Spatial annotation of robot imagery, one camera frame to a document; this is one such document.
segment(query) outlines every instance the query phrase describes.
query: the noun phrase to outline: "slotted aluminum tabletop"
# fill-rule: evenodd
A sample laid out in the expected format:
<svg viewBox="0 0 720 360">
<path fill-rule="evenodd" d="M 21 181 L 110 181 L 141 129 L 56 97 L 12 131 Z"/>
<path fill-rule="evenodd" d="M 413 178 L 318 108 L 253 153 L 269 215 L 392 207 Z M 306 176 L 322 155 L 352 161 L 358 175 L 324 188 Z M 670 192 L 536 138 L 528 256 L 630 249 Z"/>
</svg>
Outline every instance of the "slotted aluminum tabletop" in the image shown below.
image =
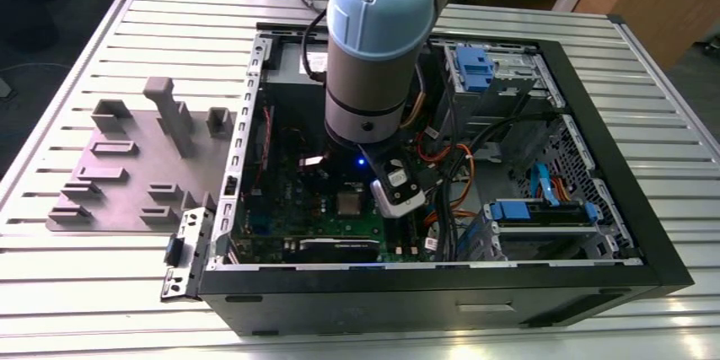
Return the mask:
<svg viewBox="0 0 720 360">
<path fill-rule="evenodd" d="M 238 338 L 205 304 L 161 304 L 166 235 L 50 234 L 46 212 L 90 138 L 90 109 L 153 109 L 145 77 L 190 110 L 238 103 L 257 21 L 305 24 L 298 0 L 114 0 L 0 183 L 0 353 L 214 359 L 720 357 L 717 145 L 624 26 L 604 16 L 449 7 L 437 32 L 556 40 L 696 285 L 566 329 Z"/>
</svg>

